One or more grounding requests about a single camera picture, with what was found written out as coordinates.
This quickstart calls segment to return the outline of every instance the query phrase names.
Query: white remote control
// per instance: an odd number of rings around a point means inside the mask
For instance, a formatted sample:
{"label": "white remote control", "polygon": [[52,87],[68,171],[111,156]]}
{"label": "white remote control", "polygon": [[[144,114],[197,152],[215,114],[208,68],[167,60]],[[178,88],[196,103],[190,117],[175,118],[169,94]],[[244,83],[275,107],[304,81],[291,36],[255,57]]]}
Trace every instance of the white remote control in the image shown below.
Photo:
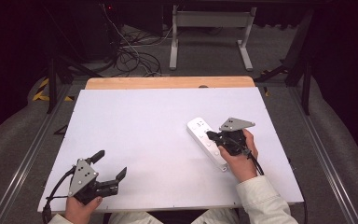
{"label": "white remote control", "polygon": [[227,169],[227,162],[220,156],[220,150],[214,141],[208,138],[206,134],[212,131],[212,128],[202,118],[192,119],[187,124],[187,131],[196,140],[199,146],[204,150],[213,163],[223,172]]}

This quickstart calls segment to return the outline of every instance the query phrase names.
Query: metal frame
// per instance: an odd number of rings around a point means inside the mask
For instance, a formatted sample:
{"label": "metal frame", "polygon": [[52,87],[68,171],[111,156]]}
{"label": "metal frame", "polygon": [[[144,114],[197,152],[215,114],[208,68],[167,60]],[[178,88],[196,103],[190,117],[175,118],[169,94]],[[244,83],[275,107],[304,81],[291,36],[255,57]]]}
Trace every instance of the metal frame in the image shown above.
{"label": "metal frame", "polygon": [[204,12],[204,11],[177,11],[173,6],[172,11],[172,44],[170,69],[175,70],[179,40],[177,38],[178,27],[246,27],[243,39],[238,40],[243,63],[247,71],[253,71],[253,66],[246,50],[246,43],[251,33],[255,19],[256,8],[252,7],[250,12]]}

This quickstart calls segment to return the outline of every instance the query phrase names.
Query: black cable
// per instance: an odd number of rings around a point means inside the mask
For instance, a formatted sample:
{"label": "black cable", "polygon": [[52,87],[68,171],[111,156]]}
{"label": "black cable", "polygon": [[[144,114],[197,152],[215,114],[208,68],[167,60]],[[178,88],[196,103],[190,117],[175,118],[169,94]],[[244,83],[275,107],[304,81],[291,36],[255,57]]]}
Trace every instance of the black cable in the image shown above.
{"label": "black cable", "polygon": [[264,175],[264,171],[263,169],[261,168],[261,165],[260,163],[258,163],[257,159],[254,157],[254,155],[252,154],[252,152],[249,153],[248,155],[248,159],[251,159],[252,162],[254,163],[255,165],[255,169],[257,170],[257,172],[261,175]]}
{"label": "black cable", "polygon": [[57,191],[58,187],[62,184],[62,182],[65,180],[66,177],[68,177],[69,175],[72,175],[75,173],[76,167],[72,167],[71,170],[69,170],[68,172],[65,173],[65,175],[63,177],[61,177],[61,179],[58,181],[57,185],[54,187],[54,189],[51,191],[50,196],[47,197],[46,199],[48,200],[46,202],[46,205],[43,207],[43,211],[42,211],[42,220],[43,223],[48,224],[51,221],[51,207],[50,207],[50,202],[56,198],[54,197],[55,192]]}

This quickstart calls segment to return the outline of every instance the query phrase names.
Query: hand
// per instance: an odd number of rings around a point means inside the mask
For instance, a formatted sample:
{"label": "hand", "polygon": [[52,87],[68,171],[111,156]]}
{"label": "hand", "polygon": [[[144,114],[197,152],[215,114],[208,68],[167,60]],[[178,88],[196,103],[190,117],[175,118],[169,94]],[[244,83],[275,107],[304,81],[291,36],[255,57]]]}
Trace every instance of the hand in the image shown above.
{"label": "hand", "polygon": [[68,197],[66,200],[65,218],[74,224],[87,224],[90,221],[91,213],[101,204],[102,197],[96,197],[84,205],[75,197]]}
{"label": "hand", "polygon": [[[252,151],[252,155],[257,159],[258,151],[255,148],[254,136],[243,129],[243,134],[246,137],[246,145]],[[232,174],[234,174],[240,182],[254,178],[257,176],[255,165],[251,159],[248,160],[243,154],[231,156],[223,147],[219,147],[220,155],[227,161]]]}

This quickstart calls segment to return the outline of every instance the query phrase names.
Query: white table surface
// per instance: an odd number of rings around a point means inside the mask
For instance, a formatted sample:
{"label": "white table surface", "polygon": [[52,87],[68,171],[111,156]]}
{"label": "white table surface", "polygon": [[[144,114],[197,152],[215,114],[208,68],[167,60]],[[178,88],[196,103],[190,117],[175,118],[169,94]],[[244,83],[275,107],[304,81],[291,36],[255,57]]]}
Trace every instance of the white table surface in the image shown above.
{"label": "white table surface", "polygon": [[[254,122],[249,131],[265,175],[287,202],[303,202],[258,88],[84,90],[38,211],[77,159],[102,149],[105,156],[91,165],[99,172],[97,181],[115,179],[124,167],[128,171],[118,195],[103,198],[97,212],[241,206],[236,178],[215,167],[186,131],[196,117],[215,131],[229,117]],[[69,181],[55,196],[68,194]],[[64,211],[65,199],[54,199],[51,209]]]}

